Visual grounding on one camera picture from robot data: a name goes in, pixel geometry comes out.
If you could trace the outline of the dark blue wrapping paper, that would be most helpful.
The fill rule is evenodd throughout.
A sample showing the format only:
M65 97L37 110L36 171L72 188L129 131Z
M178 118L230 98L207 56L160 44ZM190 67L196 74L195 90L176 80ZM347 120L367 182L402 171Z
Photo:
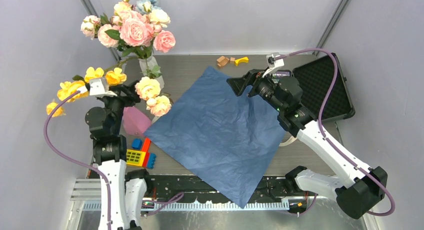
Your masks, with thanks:
M266 173L285 130L259 96L235 96L228 76L207 67L146 131L165 153L244 208Z

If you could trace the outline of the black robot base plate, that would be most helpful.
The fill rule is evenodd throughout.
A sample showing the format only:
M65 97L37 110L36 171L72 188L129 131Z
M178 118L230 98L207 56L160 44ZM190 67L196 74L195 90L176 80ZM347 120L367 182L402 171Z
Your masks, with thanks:
M147 191L145 197L159 202L165 202L176 194L183 192L184 196L179 203L193 203L198 201L214 204L227 203L229 198L214 189L197 176L190 175L151 175L147 178ZM264 176L253 191L248 203L277 203L281 199L300 197L302 202L307 197L313 198L314 193L295 190L285 177Z

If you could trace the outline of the yellow flower stems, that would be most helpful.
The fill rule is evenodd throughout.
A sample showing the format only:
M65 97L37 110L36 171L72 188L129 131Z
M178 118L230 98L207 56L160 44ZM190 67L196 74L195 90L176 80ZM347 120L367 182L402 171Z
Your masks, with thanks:
M123 72L123 65L125 65L129 60L135 59L135 57L127 58L121 62L119 62L116 65L113 65L112 67L109 67L105 70L103 70L101 67L94 68L89 67L86 70L85 76L81 78L77 78L77 80L74 80L72 82L65 81L61 82L60 90L57 91L57 97L60 101L65 100L67 97L69 97L71 94L75 93L79 88L85 86L86 84L89 84L89 81L95 78L101 78L104 77L107 81L107 84L109 86L116 86L119 84L123 84L127 80L127 75ZM85 93L77 94L75 97L71 98L67 101L67 103L75 102L77 99L88 97L89 93L88 91ZM46 106L46 113L47 115L50 115L54 108L58 106L58 103L53 100L51 103L49 103ZM65 115L65 111L63 107L60 107L52 117L59 117Z

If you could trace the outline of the cream satin ribbon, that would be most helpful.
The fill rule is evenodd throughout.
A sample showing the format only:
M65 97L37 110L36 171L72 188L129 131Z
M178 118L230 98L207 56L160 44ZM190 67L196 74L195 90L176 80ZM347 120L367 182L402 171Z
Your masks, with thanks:
M296 137L291 136L291 137L289 137L286 141L281 142L281 143L279 144L279 146L280 146L280 147L288 146L288 145L292 144L292 143L293 143L294 141L296 141L296 140L297 140L297 138L296 138Z

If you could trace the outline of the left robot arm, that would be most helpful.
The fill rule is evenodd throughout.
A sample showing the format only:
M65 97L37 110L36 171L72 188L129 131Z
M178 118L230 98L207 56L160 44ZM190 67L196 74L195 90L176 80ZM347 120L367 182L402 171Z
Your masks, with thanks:
M85 115L93 140L101 194L100 230L140 230L143 198L153 192L147 170L127 172L127 140L120 134L124 109L139 103L135 83L110 86L104 77L88 82L90 96L104 103Z

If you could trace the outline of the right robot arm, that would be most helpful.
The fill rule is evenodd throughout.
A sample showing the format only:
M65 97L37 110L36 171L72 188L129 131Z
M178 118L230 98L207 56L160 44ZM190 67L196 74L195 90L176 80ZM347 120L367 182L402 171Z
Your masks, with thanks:
M388 174L372 168L350 153L329 134L316 117L301 104L303 90L292 76L274 83L262 70L252 69L239 78L228 78L236 96L248 86L248 97L260 96L277 112L281 127L310 147L336 174L325 176L298 166L286 174L285 188L291 195L313 192L335 201L349 217L359 219L388 195Z

